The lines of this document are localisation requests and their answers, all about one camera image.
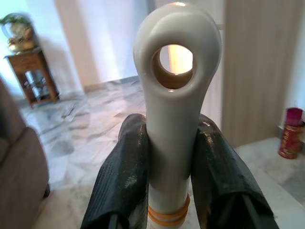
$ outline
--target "brown sofa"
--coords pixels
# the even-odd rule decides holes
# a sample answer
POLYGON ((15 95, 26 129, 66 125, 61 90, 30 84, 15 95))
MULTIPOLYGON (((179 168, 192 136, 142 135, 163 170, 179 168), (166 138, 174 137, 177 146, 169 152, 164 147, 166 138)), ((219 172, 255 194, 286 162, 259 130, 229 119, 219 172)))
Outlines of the brown sofa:
POLYGON ((46 158, 0 81, 0 229, 30 229, 50 192, 46 158))

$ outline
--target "white cylindrical tube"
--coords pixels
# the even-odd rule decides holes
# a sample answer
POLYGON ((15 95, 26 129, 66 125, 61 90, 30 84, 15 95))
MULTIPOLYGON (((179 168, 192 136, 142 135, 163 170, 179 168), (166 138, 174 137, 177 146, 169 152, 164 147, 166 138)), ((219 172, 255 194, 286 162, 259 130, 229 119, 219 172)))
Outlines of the white cylindrical tube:
POLYGON ((149 206, 162 215, 173 215, 186 203, 199 114, 221 57, 220 34, 213 19, 198 6, 171 3, 143 21, 133 57, 152 146, 149 206), (169 44, 193 53, 190 71, 176 75, 161 66, 160 49, 169 44))

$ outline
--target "wooden side table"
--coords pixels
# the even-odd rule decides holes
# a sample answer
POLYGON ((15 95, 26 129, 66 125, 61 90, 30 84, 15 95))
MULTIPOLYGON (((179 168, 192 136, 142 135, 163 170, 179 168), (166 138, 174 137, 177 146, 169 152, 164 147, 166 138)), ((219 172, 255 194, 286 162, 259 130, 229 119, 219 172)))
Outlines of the wooden side table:
POLYGON ((41 49, 6 56, 24 94, 34 104, 56 102, 59 94, 41 49))

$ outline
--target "orange rubber band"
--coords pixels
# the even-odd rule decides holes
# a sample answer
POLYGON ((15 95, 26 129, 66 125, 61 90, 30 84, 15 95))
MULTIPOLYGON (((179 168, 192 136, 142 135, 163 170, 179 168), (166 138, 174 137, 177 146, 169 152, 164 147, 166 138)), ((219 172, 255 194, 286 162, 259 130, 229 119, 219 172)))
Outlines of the orange rubber band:
POLYGON ((179 212, 172 214, 172 215, 164 215, 164 214, 160 214, 160 213, 154 211, 150 206, 148 206, 148 216, 150 217, 150 219, 153 222, 155 222, 159 225, 166 226, 166 227, 177 226, 185 220, 189 205, 190 205, 190 196, 187 194, 186 203, 179 212), (163 221, 160 221, 159 219, 157 219, 154 215, 156 217, 159 217, 162 219, 172 219, 172 218, 176 218, 176 217, 179 217, 179 218, 174 222, 163 222, 163 221))

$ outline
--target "black padded grip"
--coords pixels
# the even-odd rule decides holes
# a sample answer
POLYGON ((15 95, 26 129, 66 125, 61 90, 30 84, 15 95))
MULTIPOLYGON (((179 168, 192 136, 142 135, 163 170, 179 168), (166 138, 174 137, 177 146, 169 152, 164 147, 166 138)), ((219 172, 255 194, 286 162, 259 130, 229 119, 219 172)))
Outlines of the black padded grip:
POLYGON ((111 225, 146 228, 148 150, 145 116, 128 116, 117 145, 98 173, 82 229, 107 229, 111 225))
POLYGON ((249 168, 229 146, 216 124, 200 115, 191 170, 193 194, 201 228, 257 228, 249 222, 251 204, 256 214, 273 213, 249 168))

